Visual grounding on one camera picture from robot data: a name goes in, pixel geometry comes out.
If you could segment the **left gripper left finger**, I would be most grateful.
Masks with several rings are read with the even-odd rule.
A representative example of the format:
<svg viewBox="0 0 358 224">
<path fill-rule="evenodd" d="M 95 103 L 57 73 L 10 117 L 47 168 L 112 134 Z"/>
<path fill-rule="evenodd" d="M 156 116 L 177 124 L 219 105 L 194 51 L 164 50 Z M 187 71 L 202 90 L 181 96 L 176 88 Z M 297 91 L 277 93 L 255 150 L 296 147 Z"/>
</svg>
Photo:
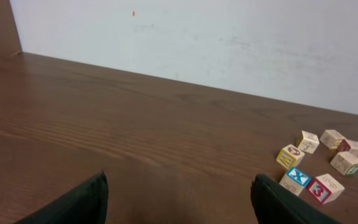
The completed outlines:
<svg viewBox="0 0 358 224">
<path fill-rule="evenodd" d="M 107 216 L 108 197 L 107 177 L 101 171 L 16 223 L 104 224 Z"/>
</svg>

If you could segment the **wooden block red side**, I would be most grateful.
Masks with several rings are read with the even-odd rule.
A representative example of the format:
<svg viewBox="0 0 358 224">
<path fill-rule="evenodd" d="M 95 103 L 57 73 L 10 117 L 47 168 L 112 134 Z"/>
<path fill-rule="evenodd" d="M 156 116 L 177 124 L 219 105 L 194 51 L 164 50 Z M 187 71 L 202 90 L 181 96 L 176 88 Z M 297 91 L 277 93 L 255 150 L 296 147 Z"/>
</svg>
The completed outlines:
<svg viewBox="0 0 358 224">
<path fill-rule="evenodd" d="M 345 188 L 330 174 L 323 174 L 313 177 L 306 189 L 317 201 L 325 204 L 336 200 Z"/>
</svg>

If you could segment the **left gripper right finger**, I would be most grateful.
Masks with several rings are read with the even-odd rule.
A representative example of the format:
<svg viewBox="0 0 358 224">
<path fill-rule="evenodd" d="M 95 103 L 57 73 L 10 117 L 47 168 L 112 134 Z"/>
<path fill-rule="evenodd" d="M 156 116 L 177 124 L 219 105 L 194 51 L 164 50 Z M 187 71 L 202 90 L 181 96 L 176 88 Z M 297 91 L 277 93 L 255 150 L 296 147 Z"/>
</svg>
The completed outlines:
<svg viewBox="0 0 358 224">
<path fill-rule="evenodd" d="M 259 223 L 339 224 L 265 174 L 257 174 L 250 188 L 250 199 Z"/>
</svg>

